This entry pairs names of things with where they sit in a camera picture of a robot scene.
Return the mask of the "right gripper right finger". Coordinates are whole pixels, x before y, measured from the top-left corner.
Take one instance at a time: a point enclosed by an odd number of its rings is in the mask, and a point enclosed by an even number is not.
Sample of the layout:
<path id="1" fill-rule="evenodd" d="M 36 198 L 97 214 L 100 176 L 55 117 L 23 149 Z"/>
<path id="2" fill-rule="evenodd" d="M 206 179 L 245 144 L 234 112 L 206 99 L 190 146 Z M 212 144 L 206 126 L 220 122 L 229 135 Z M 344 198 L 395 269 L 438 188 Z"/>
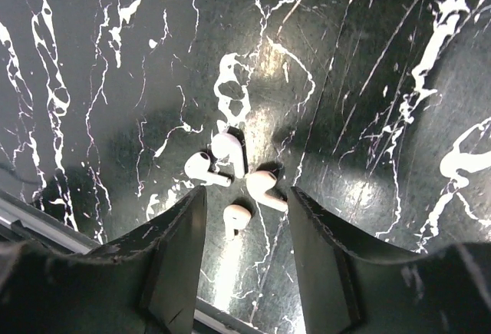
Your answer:
<path id="1" fill-rule="evenodd" d="M 431 254 L 364 232 L 298 187 L 288 193 L 308 333 L 488 333 L 490 245 Z"/>

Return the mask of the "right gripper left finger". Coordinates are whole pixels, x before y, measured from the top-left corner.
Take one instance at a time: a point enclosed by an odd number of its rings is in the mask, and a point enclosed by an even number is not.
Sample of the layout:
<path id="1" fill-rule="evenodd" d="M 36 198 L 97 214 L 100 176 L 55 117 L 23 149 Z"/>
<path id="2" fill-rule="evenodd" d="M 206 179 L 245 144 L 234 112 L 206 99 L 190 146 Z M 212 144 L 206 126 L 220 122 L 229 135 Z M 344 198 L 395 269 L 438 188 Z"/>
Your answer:
<path id="1" fill-rule="evenodd" d="M 190 333 L 206 189 L 103 245 L 1 195 L 3 333 Z"/>

